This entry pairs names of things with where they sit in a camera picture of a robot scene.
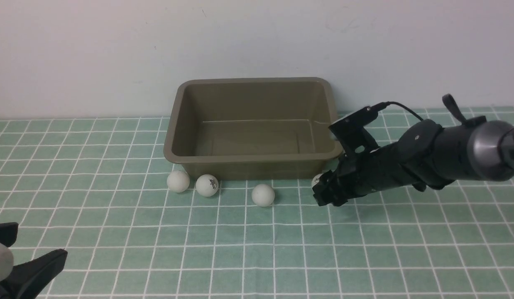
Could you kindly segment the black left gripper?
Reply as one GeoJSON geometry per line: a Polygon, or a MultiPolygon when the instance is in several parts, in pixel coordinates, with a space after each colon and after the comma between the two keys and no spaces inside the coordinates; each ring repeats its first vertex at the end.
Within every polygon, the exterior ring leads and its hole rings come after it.
{"type": "MultiPolygon", "coordinates": [[[[10,249],[16,242],[18,223],[0,223],[0,243],[10,249]]],[[[65,267],[68,252],[56,249],[26,263],[14,265],[0,281],[0,299],[35,299],[65,267]]]]}

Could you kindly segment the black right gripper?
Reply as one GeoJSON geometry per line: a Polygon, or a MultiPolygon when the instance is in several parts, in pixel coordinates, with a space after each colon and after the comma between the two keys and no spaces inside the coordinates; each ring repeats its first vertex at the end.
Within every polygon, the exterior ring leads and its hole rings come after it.
{"type": "Polygon", "coordinates": [[[349,199],[407,184],[407,173],[399,164],[395,145],[387,145],[352,161],[344,158],[338,167],[318,178],[312,188],[318,206],[343,206],[349,199]]]}

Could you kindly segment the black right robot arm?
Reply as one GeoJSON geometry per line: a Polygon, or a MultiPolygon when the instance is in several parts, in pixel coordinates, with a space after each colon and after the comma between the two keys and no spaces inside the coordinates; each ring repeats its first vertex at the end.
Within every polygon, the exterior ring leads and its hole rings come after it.
{"type": "Polygon", "coordinates": [[[379,146],[365,129],[345,131],[338,166],[313,186],[319,206],[342,206],[349,199],[413,186],[441,190],[456,180],[507,181],[514,176],[514,125],[477,117],[453,127],[426,119],[394,143],[379,146]]]}

